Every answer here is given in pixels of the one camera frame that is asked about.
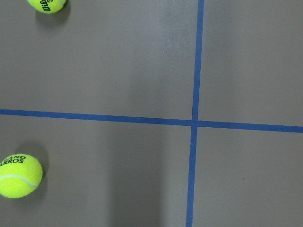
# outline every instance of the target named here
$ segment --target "yellow tennis ball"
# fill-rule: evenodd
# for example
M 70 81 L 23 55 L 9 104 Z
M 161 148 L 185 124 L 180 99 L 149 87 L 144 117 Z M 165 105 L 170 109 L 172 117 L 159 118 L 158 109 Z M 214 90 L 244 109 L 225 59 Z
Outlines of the yellow tennis ball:
M 26 196 L 38 187 L 42 175 L 42 167 L 33 156 L 11 155 L 0 163 L 0 194 L 12 199 Z
M 41 13 L 56 13 L 60 11 L 66 0 L 27 0 L 28 3 Z

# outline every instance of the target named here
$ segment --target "tennis ball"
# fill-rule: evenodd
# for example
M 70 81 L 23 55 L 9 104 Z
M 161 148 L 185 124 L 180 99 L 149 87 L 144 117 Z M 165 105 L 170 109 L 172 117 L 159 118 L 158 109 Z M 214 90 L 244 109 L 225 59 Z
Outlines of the tennis ball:
M 12 199 L 26 196 L 38 187 L 42 175 L 42 167 L 33 156 L 11 155 L 0 163 L 0 194 Z
M 66 0 L 27 0 L 28 3 L 41 13 L 56 13 L 60 11 Z

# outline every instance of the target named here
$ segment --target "horizontal blue line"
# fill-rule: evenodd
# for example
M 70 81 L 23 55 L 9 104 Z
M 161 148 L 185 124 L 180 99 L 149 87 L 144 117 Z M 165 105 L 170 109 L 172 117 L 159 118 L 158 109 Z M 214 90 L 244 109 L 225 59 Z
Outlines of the horizontal blue line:
M 303 133 L 301 126 L 198 121 L 198 127 Z
M 84 114 L 84 113 L 77 114 L 77 113 L 28 111 L 28 110 L 7 110 L 7 109 L 0 109 L 0 115 L 62 118 L 62 119 L 105 121 L 105 122 L 164 124 L 164 125 L 178 125 L 178 126 L 191 126 L 192 124 L 191 120 L 148 118 L 148 117 L 126 117 L 126 116 L 112 116 L 112 115 L 98 115 L 98 114 Z
M 77 113 L 59 113 L 59 112 L 7 110 L 7 109 L 0 109 L 0 115 L 62 118 L 62 119 L 105 121 L 105 122 L 163 124 L 163 125 L 177 125 L 177 126 L 195 126 L 196 125 L 197 127 L 204 127 L 204 128 L 243 129 L 243 130 L 257 130 L 257 131 L 279 131 L 279 132 L 303 133 L 302 126 L 288 126 L 288 125 L 192 121 L 192 120 L 165 119 L 165 118 L 126 117 L 126 116 L 111 116 L 111 115 L 84 114 L 84 113 L 77 114 Z

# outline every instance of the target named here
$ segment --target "ball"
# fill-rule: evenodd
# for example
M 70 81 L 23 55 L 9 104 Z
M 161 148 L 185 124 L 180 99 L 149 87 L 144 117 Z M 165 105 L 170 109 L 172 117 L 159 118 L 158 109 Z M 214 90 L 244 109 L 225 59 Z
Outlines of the ball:
M 27 0 L 28 3 L 41 13 L 56 13 L 60 11 L 66 0 Z
M 0 194 L 20 198 L 33 192 L 42 180 L 39 161 L 30 155 L 11 155 L 0 163 Z

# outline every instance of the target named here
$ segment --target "gray floor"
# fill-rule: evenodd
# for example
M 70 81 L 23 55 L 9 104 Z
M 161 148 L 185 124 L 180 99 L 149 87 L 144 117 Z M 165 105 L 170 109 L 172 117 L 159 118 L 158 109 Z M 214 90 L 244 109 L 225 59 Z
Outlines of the gray floor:
M 0 109 L 191 119 L 198 1 L 0 8 Z M 205 0 L 199 119 L 303 126 L 303 2 Z M 0 115 L 46 177 L 12 227 L 185 227 L 191 128 Z M 303 226 L 303 135 L 199 128 L 194 227 Z

